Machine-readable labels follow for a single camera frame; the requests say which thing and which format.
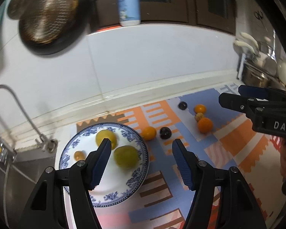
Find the small brown-green fruit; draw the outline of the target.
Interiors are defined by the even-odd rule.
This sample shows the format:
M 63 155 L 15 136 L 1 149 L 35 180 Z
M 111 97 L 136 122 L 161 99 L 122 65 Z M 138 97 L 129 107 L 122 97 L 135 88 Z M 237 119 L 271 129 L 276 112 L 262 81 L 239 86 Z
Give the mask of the small brown-green fruit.
M 83 151 L 76 151 L 74 152 L 74 160 L 75 161 L 80 161 L 80 160 L 85 160 L 86 155 Z

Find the yellow-green pomelo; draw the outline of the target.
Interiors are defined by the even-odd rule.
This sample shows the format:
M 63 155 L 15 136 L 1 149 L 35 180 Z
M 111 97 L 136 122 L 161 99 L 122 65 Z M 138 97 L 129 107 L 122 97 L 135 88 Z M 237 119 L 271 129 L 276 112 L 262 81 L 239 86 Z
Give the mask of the yellow-green pomelo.
M 117 137 L 110 130 L 101 130 L 96 134 L 96 144 L 100 146 L 103 139 L 109 139 L 111 141 L 111 148 L 114 150 L 117 146 Z

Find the green-yellow apple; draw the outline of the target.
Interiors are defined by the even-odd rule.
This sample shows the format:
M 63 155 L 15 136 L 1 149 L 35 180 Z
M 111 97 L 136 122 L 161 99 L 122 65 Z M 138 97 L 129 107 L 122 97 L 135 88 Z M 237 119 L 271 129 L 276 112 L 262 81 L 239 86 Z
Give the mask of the green-yellow apple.
M 125 170 L 134 168 L 139 161 L 137 149 L 130 145 L 116 148 L 113 152 L 113 158 L 117 166 Z

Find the dark plum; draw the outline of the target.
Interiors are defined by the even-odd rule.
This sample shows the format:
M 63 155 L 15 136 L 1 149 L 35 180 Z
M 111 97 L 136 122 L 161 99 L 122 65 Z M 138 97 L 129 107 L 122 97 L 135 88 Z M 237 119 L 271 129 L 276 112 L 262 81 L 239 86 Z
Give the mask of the dark plum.
M 182 111 L 186 110 L 187 109 L 187 103 L 184 102 L 184 101 L 181 101 L 179 104 L 178 104 L 178 108 Z
M 172 135 L 171 129 L 169 127 L 162 127 L 160 129 L 160 138 L 169 139 Z

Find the small back orange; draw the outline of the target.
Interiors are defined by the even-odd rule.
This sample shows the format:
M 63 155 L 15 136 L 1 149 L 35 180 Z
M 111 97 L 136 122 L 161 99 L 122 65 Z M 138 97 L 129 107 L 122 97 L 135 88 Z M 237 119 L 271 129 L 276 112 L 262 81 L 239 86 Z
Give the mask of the small back orange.
M 207 109 L 203 104 L 198 104 L 194 107 L 194 112 L 197 113 L 206 113 Z

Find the small tan fruit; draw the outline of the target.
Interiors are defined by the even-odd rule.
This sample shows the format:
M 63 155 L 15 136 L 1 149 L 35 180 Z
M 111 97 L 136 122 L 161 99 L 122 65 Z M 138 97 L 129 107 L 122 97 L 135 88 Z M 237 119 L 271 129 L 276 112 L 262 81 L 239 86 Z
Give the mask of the small tan fruit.
M 196 113 L 195 114 L 196 122 L 199 122 L 202 118 L 204 118 L 204 113 Z

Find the steel cooking pot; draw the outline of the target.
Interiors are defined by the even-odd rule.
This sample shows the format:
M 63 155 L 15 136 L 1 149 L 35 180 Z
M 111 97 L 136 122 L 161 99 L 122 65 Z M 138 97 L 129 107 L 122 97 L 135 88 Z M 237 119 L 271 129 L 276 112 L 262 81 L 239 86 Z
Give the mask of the steel cooking pot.
M 248 86 L 262 88 L 268 87 L 270 84 L 269 78 L 264 73 L 258 71 L 248 64 L 244 64 L 242 82 Z

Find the metal spatula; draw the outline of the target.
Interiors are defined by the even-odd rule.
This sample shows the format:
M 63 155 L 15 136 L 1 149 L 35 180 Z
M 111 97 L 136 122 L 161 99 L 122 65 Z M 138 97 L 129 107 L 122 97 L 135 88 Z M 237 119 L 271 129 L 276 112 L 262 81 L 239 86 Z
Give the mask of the metal spatula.
M 277 61 L 275 56 L 275 46 L 276 46 L 276 32 L 273 30 L 272 39 L 269 37 L 264 37 L 267 46 L 268 57 L 264 60 L 264 69 L 269 75 L 275 77 L 277 75 Z

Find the colourful patterned table mat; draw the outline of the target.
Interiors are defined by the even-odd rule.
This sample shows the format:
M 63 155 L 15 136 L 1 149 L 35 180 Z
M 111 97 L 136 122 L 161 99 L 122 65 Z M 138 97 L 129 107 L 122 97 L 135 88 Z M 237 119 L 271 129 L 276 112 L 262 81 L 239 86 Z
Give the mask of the colourful patterned table mat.
M 70 228 L 269 228 L 286 92 L 224 86 L 77 124 L 56 159 Z

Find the chrome gooseneck faucet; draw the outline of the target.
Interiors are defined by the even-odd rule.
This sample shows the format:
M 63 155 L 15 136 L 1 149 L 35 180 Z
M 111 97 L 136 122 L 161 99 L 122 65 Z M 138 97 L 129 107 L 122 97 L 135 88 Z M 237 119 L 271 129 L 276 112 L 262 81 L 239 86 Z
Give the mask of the chrome gooseneck faucet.
M 0 84 L 0 146 L 9 152 L 15 151 L 16 137 L 12 135 L 12 128 L 22 123 L 29 123 L 29 128 L 35 131 L 34 143 L 43 151 L 54 152 L 57 140 L 41 133 L 29 117 L 19 98 L 8 85 Z

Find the black scissors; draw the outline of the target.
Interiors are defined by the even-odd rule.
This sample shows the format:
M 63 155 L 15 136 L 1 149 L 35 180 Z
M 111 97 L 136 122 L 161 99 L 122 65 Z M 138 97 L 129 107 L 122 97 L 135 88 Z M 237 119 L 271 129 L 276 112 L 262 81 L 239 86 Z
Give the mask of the black scissors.
M 258 21 L 261 22 L 262 26 L 264 27 L 264 22 L 263 22 L 264 14 L 262 13 L 262 11 L 260 10 L 254 11 L 254 16 Z

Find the stainless steel sink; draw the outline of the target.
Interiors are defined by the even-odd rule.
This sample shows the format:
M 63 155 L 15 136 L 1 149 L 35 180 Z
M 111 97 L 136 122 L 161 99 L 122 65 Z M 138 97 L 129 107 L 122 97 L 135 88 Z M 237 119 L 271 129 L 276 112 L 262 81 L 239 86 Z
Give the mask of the stainless steel sink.
M 22 211 L 42 172 L 55 157 L 3 164 L 0 162 L 0 221 L 17 228 Z

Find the black perforated frying pan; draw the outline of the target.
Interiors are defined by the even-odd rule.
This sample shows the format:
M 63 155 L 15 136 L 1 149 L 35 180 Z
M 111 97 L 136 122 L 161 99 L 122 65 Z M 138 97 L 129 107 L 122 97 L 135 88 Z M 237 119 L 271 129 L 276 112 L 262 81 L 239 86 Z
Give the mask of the black perforated frying pan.
M 83 33 L 92 0 L 35 0 L 19 20 L 19 36 L 29 51 L 52 55 L 69 47 Z

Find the white blue soap bottle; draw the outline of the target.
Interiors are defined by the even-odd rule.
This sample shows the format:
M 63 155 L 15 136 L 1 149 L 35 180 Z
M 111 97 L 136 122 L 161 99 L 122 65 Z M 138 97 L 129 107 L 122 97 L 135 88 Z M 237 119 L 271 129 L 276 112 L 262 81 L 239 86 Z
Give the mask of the white blue soap bottle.
M 140 24 L 140 0 L 117 0 L 117 6 L 121 26 Z

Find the dark wooden window frame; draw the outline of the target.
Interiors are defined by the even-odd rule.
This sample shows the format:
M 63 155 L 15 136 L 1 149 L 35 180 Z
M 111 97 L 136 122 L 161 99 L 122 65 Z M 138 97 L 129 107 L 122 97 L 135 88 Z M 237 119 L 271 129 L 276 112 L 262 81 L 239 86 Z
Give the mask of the dark wooden window frame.
M 177 23 L 235 34 L 235 0 L 140 0 L 143 23 Z M 117 26 L 117 0 L 95 0 L 90 28 Z

